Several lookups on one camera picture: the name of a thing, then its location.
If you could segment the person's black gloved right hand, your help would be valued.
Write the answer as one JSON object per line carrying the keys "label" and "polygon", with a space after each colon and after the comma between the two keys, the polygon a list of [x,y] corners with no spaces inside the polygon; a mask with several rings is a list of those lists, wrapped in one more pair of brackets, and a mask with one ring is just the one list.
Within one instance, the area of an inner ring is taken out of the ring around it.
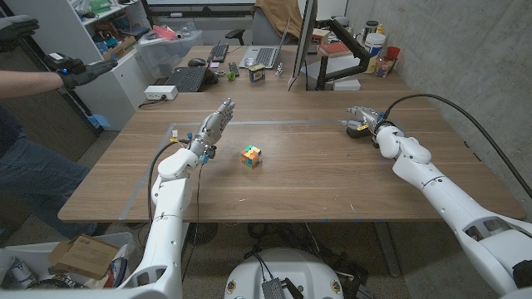
{"label": "person's black gloved right hand", "polygon": [[94,81],[98,76],[111,71],[117,65],[117,61],[103,60],[84,65],[86,69],[79,74],[64,71],[57,71],[57,74],[61,77],[64,87],[72,90],[77,86],[83,86]]}

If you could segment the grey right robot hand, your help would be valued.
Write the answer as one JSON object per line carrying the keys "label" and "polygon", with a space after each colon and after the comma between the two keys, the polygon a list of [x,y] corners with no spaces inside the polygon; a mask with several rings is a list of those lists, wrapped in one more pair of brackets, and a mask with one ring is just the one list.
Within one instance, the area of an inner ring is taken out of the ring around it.
{"label": "grey right robot hand", "polygon": [[364,106],[349,107],[346,109],[346,112],[354,114],[355,119],[342,120],[342,125],[353,130],[369,129],[373,135],[376,135],[378,132],[377,125],[386,120],[390,114],[389,110],[377,112]]}

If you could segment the person's black gloved left hand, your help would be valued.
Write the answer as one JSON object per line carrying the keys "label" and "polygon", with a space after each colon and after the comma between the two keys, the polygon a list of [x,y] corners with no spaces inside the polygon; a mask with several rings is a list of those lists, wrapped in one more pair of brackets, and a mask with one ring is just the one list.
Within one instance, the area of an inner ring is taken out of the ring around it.
{"label": "person's black gloved left hand", "polygon": [[1,52],[14,50],[19,40],[29,37],[39,28],[38,20],[28,15],[1,18]]}

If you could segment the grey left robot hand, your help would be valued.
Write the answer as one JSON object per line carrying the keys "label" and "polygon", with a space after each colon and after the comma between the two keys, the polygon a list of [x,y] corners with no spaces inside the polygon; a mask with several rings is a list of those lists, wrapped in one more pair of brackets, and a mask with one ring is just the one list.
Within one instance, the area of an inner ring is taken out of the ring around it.
{"label": "grey left robot hand", "polygon": [[235,103],[227,98],[215,112],[203,119],[195,137],[187,145],[187,149],[201,157],[210,146],[215,145],[221,138],[226,125],[233,118],[234,107]]}

